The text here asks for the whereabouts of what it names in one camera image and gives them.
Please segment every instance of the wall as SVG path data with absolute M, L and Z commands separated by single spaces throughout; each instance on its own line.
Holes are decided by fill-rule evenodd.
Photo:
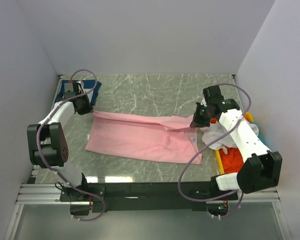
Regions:
M 0 0 L 0 239 L 30 174 L 27 125 L 51 107 L 57 79 L 15 0 Z
M 283 157 L 278 192 L 293 239 L 300 239 L 300 0 L 274 3 L 236 82 L 251 94 L 267 144 Z
M 60 74 L 235 74 L 274 0 L 18 0 Z

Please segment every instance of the red fabric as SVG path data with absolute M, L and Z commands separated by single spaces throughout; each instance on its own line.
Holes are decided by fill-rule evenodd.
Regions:
M 212 119 L 211 123 L 216 123 L 216 119 Z M 228 154 L 225 154 L 222 149 L 219 150 L 224 173 L 237 173 L 240 171 L 241 167 L 243 166 L 243 159 L 242 155 L 237 148 L 227 147 Z

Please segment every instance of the marble table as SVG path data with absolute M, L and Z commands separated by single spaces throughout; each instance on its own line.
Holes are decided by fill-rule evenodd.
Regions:
M 74 79 L 93 79 L 91 75 L 78 75 Z M 234 83 L 232 75 L 219 74 L 101 74 L 102 83 L 94 109 L 103 112 L 126 113 L 143 116 L 187 117 L 195 111 L 195 102 L 203 98 L 202 89 L 214 84 Z M 233 98 L 241 106 L 237 89 L 221 86 L 225 98 Z M 108 156 L 85 150 L 93 116 L 73 115 L 64 127 L 69 147 L 69 161 L 87 177 L 88 182 L 176 182 L 184 164 L 162 163 Z M 198 147 L 204 146 L 198 131 Z M 184 181 L 209 181 L 217 175 L 218 165 L 214 151 L 203 152 L 202 164 L 191 165 Z M 58 177 L 40 169 L 37 184 L 53 184 Z

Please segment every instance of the cable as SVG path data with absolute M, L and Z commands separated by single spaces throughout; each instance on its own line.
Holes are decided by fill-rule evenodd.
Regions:
M 242 113 L 242 116 L 243 116 L 243 119 L 244 119 L 244 115 L 249 111 L 249 109 L 250 109 L 250 107 L 251 107 L 251 103 L 252 103 L 249 94 L 248 94 L 244 89 L 238 87 L 237 85 L 231 84 L 231 83 L 228 83 L 228 84 L 227 84 L 227 83 L 225 83 L 225 84 L 222 83 L 222 84 L 217 84 L 216 86 L 221 86 L 221 85 L 222 85 L 222 86 L 224 86 L 224 85 L 227 86 L 227 85 L 228 85 L 228 86 L 236 87 L 237 89 L 241 90 L 241 91 L 247 96 L 248 101 L 249 101 L 249 104 L 248 104 L 248 107 L 247 107 L 247 108 L 243 111 L 243 113 Z M 205 149 L 207 149 L 208 147 L 210 147 L 212 144 L 214 144 L 214 143 L 220 141 L 222 138 L 224 138 L 225 136 L 227 136 L 227 135 L 229 135 L 231 132 L 233 132 L 233 131 L 239 126 L 240 122 L 241 122 L 241 118 L 239 118 L 239 120 L 237 121 L 237 123 L 235 124 L 235 126 L 234 126 L 231 130 L 229 130 L 228 132 L 226 132 L 226 133 L 223 134 L 222 136 L 216 138 L 216 139 L 213 140 L 212 142 L 208 143 L 206 146 L 204 146 L 202 149 L 200 149 L 200 150 L 199 150 L 199 151 L 198 151 L 198 152 L 190 159 L 190 161 L 187 163 L 187 165 L 185 166 L 185 168 L 182 170 L 181 175 L 180 175 L 179 180 L 178 180 L 178 191 L 179 191 L 179 193 L 181 194 L 181 196 L 183 196 L 185 199 L 190 200 L 190 201 L 199 202 L 199 203 L 201 203 L 201 202 L 204 203 L 204 202 L 207 202 L 207 201 L 217 200 L 217 199 L 220 199 L 220 198 L 229 196 L 229 195 L 231 195 L 231 194 L 237 192 L 237 191 L 233 190 L 233 191 L 231 191 L 231 192 L 222 194 L 222 195 L 220 195 L 220 196 L 215 196 L 215 197 L 211 197 L 211 198 L 208 198 L 208 199 L 195 199 L 195 198 L 193 199 L 193 198 L 188 197 L 187 195 L 185 195 L 185 194 L 182 192 L 182 189 L 181 189 L 181 180 L 182 180 L 182 178 L 183 178 L 183 175 L 184 175 L 185 171 L 188 169 L 188 167 L 191 165 L 191 163 L 195 160 L 195 158 L 196 158 L 200 153 L 202 153 Z M 241 203 L 241 201 L 242 201 L 242 198 L 243 198 L 243 193 L 242 193 L 242 195 L 241 195 L 241 198 L 240 198 L 240 200 L 239 200 L 237 206 L 236 206 L 230 213 L 228 213 L 227 215 L 225 215 L 225 216 L 223 216 L 223 217 L 226 217 L 226 216 L 232 214 L 232 213 L 238 208 L 238 206 L 240 205 L 240 203 Z
M 86 194 L 86 195 L 95 197 L 95 198 L 99 199 L 99 200 L 102 202 L 102 204 L 103 204 L 102 211 L 100 212 L 100 214 L 98 214 L 97 216 L 95 216 L 95 217 L 93 217 L 93 218 L 79 218 L 79 217 L 77 217 L 77 216 L 73 216 L 73 218 L 77 219 L 78 221 L 88 222 L 88 221 L 93 221 L 93 220 L 95 220 L 95 219 L 98 219 L 98 218 L 105 212 L 105 202 L 104 202 L 104 200 L 103 200 L 100 196 L 98 196 L 98 195 L 96 195 L 96 194 L 93 194 L 93 193 L 90 193 L 90 192 L 87 192 L 87 191 L 83 191 L 83 190 L 78 189 L 78 188 L 75 187 L 71 182 L 69 182 L 69 181 L 68 181 L 68 180 L 67 180 L 67 179 L 66 179 L 66 178 L 65 178 L 65 177 L 57 170 L 57 169 L 51 167 L 51 166 L 48 164 L 48 162 L 46 161 L 45 157 L 44 157 L 44 154 L 43 154 L 42 148 L 41 148 L 41 142 L 40 142 L 40 134 L 41 134 L 41 131 L 42 131 L 43 127 L 51 120 L 51 118 L 57 113 L 57 111 L 60 109 L 60 107 L 61 107 L 62 105 L 64 105 L 65 103 L 67 103 L 67 102 L 69 102 L 69 101 L 71 101 L 71 100 L 74 100 L 74 99 L 76 99 L 76 98 L 85 96 L 85 95 L 91 93 L 91 92 L 96 88 L 96 85 L 97 85 L 97 83 L 98 83 L 98 79 L 97 79 L 96 75 L 95 75 L 92 71 L 87 70 L 87 69 L 80 69 L 80 70 L 77 70 L 75 73 L 72 74 L 72 76 L 71 76 L 69 82 L 72 81 L 72 78 L 74 77 L 74 75 L 76 75 L 77 73 L 82 72 L 82 71 L 89 72 L 90 74 L 93 75 L 93 77 L 95 78 L 95 84 L 94 84 L 94 86 L 93 86 L 89 91 L 87 91 L 87 92 L 83 92 L 82 94 L 79 94 L 79 95 L 70 97 L 70 98 L 64 100 L 63 102 L 61 102 L 60 105 L 58 105 L 58 106 L 54 109 L 54 111 L 51 112 L 51 114 L 47 117 L 47 119 L 46 119 L 46 120 L 41 124 L 41 126 L 39 127 L 38 132 L 37 132 L 37 135 L 36 135 L 36 144 L 37 144 L 37 146 L 38 146 L 38 151 L 39 151 L 39 153 L 40 153 L 40 157 L 41 157 L 41 159 L 42 159 L 44 165 L 45 165 L 49 170 L 54 171 L 55 174 L 57 174 L 57 175 L 58 175 L 65 183 L 67 183 L 67 184 L 68 184 L 71 188 L 73 188 L 74 190 L 76 190 L 76 191 L 78 191 L 78 192 L 80 192 L 80 193 L 82 193 L 82 194 Z

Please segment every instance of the gray floor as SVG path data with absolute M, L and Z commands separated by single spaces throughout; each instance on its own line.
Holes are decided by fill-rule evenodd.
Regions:
M 16 240 L 280 240 L 271 203 L 243 203 L 228 218 L 190 210 L 107 212 L 92 222 L 70 218 L 67 205 L 26 205 Z
M 219 74 L 105 74 L 98 76 L 102 86 L 95 110 L 143 116 L 188 117 L 195 111 L 195 102 L 203 98 L 202 89 L 214 84 L 234 83 L 231 75 Z M 90 75 L 76 79 L 93 79 Z M 241 105 L 234 87 L 221 86 L 225 98 L 235 99 Z M 85 150 L 93 116 L 70 118 L 64 128 L 69 146 L 69 161 L 83 172 L 89 182 L 173 182 L 177 181 L 184 164 L 142 161 L 108 156 Z M 201 134 L 198 145 L 203 146 Z M 184 181 L 207 181 L 218 174 L 214 151 L 203 153 L 201 165 L 191 165 Z M 39 170 L 36 183 L 53 184 L 57 176 L 46 169 Z

